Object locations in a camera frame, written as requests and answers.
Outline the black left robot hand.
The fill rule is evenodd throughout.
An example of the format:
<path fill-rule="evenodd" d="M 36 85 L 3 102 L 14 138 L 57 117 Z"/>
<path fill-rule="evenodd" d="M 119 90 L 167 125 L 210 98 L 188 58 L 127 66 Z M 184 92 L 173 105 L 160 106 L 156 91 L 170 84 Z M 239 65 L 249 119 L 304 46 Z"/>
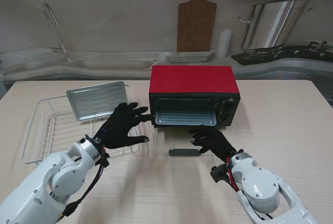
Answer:
<path fill-rule="evenodd" d="M 151 121 L 153 116 L 147 114 L 148 107 L 139 107 L 137 102 L 121 103 L 103 123 L 94 136 L 107 149 L 129 147 L 139 143 L 148 143 L 147 136 L 130 136 L 129 132 L 140 123 Z"/>

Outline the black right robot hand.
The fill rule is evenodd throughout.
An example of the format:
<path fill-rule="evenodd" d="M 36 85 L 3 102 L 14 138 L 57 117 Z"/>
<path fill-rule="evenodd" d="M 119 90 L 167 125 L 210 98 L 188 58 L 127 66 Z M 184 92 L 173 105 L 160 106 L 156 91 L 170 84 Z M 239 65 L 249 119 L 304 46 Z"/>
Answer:
<path fill-rule="evenodd" d="M 196 126 L 188 130 L 188 133 L 193 134 L 190 142 L 194 146 L 200 147 L 200 154 L 211 151 L 223 162 L 226 162 L 229 156 L 237 153 L 223 133 L 212 126 Z"/>

